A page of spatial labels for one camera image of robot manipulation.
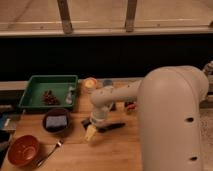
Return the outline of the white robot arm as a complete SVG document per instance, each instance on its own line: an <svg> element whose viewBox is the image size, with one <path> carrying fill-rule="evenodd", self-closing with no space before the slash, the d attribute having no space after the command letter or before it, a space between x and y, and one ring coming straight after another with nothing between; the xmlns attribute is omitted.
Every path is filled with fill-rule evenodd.
<svg viewBox="0 0 213 171"><path fill-rule="evenodd" d="M126 86L94 90L90 122L100 128L111 103L135 101L143 171L204 171L200 103L208 90L194 66L160 67Z"/></svg>

